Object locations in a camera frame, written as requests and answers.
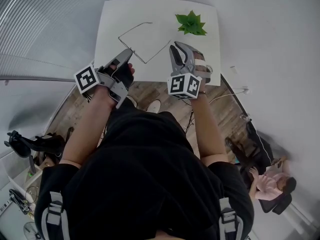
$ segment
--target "fan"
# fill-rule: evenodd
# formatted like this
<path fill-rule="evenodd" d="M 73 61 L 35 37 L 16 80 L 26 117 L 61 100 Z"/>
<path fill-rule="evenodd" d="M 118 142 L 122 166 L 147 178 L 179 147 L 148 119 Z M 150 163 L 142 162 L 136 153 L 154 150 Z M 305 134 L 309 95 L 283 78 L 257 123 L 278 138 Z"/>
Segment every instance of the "fan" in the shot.
<path fill-rule="evenodd" d="M 36 224 L 34 222 L 27 222 L 23 226 L 23 232 L 25 238 L 28 240 L 38 240 L 41 239 L 40 234 L 36 228 Z"/>

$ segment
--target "white table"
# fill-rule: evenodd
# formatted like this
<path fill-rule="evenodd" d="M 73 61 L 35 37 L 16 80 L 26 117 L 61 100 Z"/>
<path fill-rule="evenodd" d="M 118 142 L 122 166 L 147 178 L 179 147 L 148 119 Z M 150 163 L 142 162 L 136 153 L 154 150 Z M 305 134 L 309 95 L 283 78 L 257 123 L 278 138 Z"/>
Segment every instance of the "white table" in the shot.
<path fill-rule="evenodd" d="M 187 15 L 193 10 L 205 22 L 206 36 L 178 31 L 181 26 L 175 14 Z M 182 0 L 110 0 L 103 6 L 97 34 L 94 66 L 105 65 L 126 47 L 121 37 L 145 62 L 163 48 L 147 64 L 134 54 L 130 62 L 135 68 L 135 81 L 166 82 L 172 73 L 169 47 L 174 41 L 193 46 L 201 51 L 213 69 L 209 85 L 220 85 L 220 40 L 217 11 L 214 7 Z"/>

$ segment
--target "pink shirt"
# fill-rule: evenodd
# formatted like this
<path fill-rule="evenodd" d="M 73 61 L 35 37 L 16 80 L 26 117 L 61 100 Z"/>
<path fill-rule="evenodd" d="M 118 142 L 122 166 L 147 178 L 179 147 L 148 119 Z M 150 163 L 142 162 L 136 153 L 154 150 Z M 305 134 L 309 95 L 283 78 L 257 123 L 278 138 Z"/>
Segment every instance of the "pink shirt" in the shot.
<path fill-rule="evenodd" d="M 273 200 L 282 194 L 277 187 L 277 181 L 283 176 L 289 176 L 284 172 L 277 172 L 274 166 L 267 167 L 263 175 L 259 175 L 256 187 L 260 190 L 255 193 L 256 199 Z"/>

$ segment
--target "person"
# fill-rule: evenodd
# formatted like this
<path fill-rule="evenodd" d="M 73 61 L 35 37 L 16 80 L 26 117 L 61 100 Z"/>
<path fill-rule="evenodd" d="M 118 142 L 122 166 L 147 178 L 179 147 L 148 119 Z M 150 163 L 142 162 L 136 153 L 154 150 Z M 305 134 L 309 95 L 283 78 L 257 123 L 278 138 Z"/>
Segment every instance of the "person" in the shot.
<path fill-rule="evenodd" d="M 238 169 L 228 163 L 203 81 L 200 91 L 190 100 L 199 159 L 171 113 L 142 111 L 129 99 L 115 109 L 109 90 L 98 85 L 60 163 L 43 170 L 35 209 L 39 233 L 50 192 L 58 192 L 71 240 L 201 240 L 208 232 L 209 239 L 220 239 L 225 197 L 243 220 L 244 239 L 253 225 L 253 205 Z"/>
<path fill-rule="evenodd" d="M 295 190 L 297 181 L 290 176 L 289 162 L 286 156 L 274 159 L 272 149 L 263 138 L 259 138 L 251 122 L 246 126 L 248 137 L 260 149 L 255 156 L 246 154 L 227 137 L 226 145 L 232 150 L 240 164 L 244 167 L 243 177 L 249 182 L 249 195 L 252 200 L 274 200 L 282 193 L 288 195 Z"/>

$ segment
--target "black t-shirt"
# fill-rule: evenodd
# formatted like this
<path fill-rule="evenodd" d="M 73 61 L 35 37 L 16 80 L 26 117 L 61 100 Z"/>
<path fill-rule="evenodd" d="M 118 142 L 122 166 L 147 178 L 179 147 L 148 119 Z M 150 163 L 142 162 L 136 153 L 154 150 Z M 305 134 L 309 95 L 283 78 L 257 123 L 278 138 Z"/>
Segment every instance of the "black t-shirt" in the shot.
<path fill-rule="evenodd" d="M 35 210 L 39 229 L 50 191 L 62 194 L 71 239 L 152 239 L 157 230 L 188 239 L 212 225 L 219 239 L 223 197 L 244 222 L 242 238 L 254 219 L 234 165 L 206 167 L 170 118 L 146 112 L 111 125 L 80 169 L 59 164 L 43 170 Z"/>

